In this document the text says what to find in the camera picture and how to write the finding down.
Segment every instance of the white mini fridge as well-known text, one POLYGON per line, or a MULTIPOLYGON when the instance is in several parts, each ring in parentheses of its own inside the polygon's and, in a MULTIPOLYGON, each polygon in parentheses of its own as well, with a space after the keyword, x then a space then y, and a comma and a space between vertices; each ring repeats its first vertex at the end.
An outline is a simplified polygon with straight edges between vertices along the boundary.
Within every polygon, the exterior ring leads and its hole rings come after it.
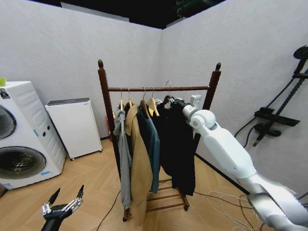
POLYGON ((71 160, 103 150, 89 98, 50 101, 45 108, 71 160))

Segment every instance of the black coat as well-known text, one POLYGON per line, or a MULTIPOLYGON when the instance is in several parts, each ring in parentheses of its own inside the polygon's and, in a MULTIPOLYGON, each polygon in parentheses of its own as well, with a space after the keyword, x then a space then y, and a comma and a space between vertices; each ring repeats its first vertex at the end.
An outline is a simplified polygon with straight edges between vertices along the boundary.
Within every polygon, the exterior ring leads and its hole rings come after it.
POLYGON ((172 104, 165 109, 157 106, 160 116, 153 115, 153 123, 160 139, 160 163, 172 177, 172 187, 182 194, 193 195, 195 189, 193 129, 186 123, 182 108, 172 104))

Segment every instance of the clothes rack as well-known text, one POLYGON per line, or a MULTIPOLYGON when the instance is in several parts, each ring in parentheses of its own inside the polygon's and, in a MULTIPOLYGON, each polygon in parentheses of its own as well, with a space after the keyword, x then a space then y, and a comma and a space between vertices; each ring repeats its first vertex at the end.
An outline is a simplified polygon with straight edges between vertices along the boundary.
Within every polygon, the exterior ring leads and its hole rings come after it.
MULTIPOLYGON (((109 123, 109 129, 112 137, 112 143, 113 143, 113 148, 115 152, 115 160, 116 160, 116 166, 117 170, 119 173, 119 177, 121 179, 121 172, 120 172, 120 154, 119 154, 119 147, 117 144, 117 138, 113 134, 113 131, 115 130, 115 123, 114 123, 114 117, 113 117, 113 110, 111 106, 111 101, 110 101, 110 91, 188 91, 188 90, 207 90, 206 96, 205 96, 205 101, 203 104, 202 109, 209 110, 211 103, 214 98, 214 94, 216 91, 216 87, 219 81, 220 77, 220 67, 221 64, 217 63, 215 71, 212 72, 211 80, 209 82, 208 86, 199 86, 199 87, 163 87, 163 88, 111 88, 108 86, 107 82, 107 76, 106 72, 103 67, 103 62, 102 60, 98 60, 98 75, 100 78, 100 83, 101 83, 101 88, 102 88, 102 93, 103 93, 103 99, 105 103, 105 108, 106 108, 106 113, 107 113, 107 118, 108 118, 108 123, 109 123)), ((195 134, 194 136, 194 152, 197 149, 198 143, 200 140, 200 134, 195 134)), ((159 183, 170 181, 171 179, 166 179, 166 180, 160 180, 159 183)), ((166 189, 171 189, 172 187, 164 187, 164 188, 159 188, 158 190, 166 190, 166 189)), ((181 194, 180 192, 177 194, 173 195, 167 195, 167 196, 161 196, 161 197, 155 197, 155 198, 149 198, 147 201, 154 201, 154 200, 160 200, 160 199, 165 199, 165 198, 170 198, 170 197, 175 197, 175 196, 180 196, 182 198, 183 203, 179 204, 174 204, 174 205, 167 205, 167 206, 162 206, 158 208, 152 208, 152 209, 147 209, 146 212, 152 212, 152 211, 157 211, 161 209, 166 209, 166 208, 172 208, 172 207, 177 207, 177 206, 184 206, 184 209, 187 210, 189 207, 188 200, 185 195, 181 194)), ((127 210, 124 209, 124 216, 123 216, 123 221, 126 221, 128 219, 128 216, 131 216, 129 212, 129 208, 127 210)))

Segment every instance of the rack finial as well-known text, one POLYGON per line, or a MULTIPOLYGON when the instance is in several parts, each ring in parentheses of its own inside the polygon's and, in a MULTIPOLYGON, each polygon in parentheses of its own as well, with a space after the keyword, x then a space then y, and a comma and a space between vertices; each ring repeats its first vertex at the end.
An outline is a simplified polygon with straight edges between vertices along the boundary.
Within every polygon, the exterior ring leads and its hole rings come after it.
POLYGON ((221 63, 219 62, 218 64, 216 64, 216 71, 219 71, 220 67, 221 67, 221 63))
POLYGON ((104 68, 104 64, 101 59, 98 60, 98 67, 102 69, 104 68))

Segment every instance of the ceiling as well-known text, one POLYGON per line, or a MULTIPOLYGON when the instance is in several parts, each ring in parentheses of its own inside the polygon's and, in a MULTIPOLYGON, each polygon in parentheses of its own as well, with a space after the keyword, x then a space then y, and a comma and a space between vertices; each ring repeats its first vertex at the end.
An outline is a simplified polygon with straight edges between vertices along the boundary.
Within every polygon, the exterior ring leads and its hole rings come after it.
POLYGON ((164 29, 224 0, 34 0, 61 7, 61 2, 128 18, 131 23, 164 29))

